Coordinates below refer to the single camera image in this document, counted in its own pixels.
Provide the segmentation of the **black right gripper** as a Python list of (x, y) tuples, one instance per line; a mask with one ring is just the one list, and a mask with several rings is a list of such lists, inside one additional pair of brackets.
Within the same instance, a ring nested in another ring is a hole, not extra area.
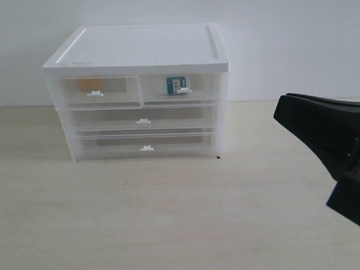
[(287, 93), (273, 117), (314, 152), (336, 181), (326, 205), (359, 225), (359, 102)]

